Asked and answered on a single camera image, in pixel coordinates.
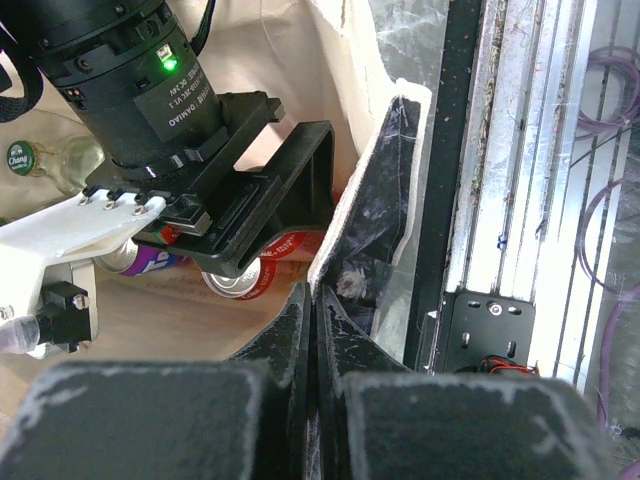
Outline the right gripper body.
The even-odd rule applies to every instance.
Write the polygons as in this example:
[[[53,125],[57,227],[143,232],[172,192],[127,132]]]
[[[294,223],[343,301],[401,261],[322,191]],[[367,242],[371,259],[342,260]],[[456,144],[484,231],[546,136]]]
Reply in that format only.
[[[300,122],[263,167],[238,171],[235,163],[284,108],[260,91],[221,101],[221,130],[176,154],[181,168],[137,172],[106,161],[88,176],[84,193],[104,190],[112,201],[131,193],[143,206],[164,199],[164,210],[134,242],[189,257],[205,272],[238,276],[282,235],[328,227],[335,135],[328,120]]]

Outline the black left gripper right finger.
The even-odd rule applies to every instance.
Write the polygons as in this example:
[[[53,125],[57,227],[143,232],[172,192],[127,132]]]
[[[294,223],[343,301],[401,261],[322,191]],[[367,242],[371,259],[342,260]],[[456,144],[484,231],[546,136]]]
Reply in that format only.
[[[611,479],[608,446],[564,382],[406,369],[316,295],[327,479]]]

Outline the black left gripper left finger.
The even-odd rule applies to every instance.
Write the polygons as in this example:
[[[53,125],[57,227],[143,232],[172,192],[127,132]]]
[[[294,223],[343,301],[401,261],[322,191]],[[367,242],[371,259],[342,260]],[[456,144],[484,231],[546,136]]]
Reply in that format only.
[[[224,361],[65,362],[27,391],[5,479],[299,479],[311,294]]]

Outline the red soda can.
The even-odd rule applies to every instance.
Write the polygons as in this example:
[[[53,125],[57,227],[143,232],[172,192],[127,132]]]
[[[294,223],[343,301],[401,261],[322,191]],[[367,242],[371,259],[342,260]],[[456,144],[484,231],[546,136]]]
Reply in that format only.
[[[207,272],[201,276],[221,297],[253,300],[303,281],[324,237],[325,233],[318,231],[286,233],[268,245],[240,276],[232,278]]]

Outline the purple soda can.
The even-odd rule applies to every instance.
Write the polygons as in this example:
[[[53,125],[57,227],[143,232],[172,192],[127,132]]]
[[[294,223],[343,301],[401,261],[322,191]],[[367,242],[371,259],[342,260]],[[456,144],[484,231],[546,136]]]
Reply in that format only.
[[[127,240],[114,251],[93,259],[100,269],[127,277],[144,275],[168,268],[182,267],[190,263],[185,256],[169,253]]]

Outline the clear bottle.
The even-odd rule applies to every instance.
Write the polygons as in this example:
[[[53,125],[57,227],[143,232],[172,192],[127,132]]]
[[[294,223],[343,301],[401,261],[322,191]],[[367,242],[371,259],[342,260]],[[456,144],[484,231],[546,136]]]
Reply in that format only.
[[[71,135],[51,145],[16,140],[6,150],[9,170],[22,177],[47,177],[66,196],[86,187],[87,177],[105,160],[101,145],[90,135]]]

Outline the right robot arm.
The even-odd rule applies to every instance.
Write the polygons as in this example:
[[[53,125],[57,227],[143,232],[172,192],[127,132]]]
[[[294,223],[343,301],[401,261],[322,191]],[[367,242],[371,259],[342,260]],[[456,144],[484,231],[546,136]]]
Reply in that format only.
[[[3,98],[1,116],[29,111],[52,85],[106,154],[85,192],[162,198],[135,242],[236,277],[281,236],[328,227],[334,131],[301,122],[265,166],[237,170],[284,107],[262,91],[214,91],[198,59],[212,16],[188,37],[164,1],[5,1],[1,47],[25,93]]]

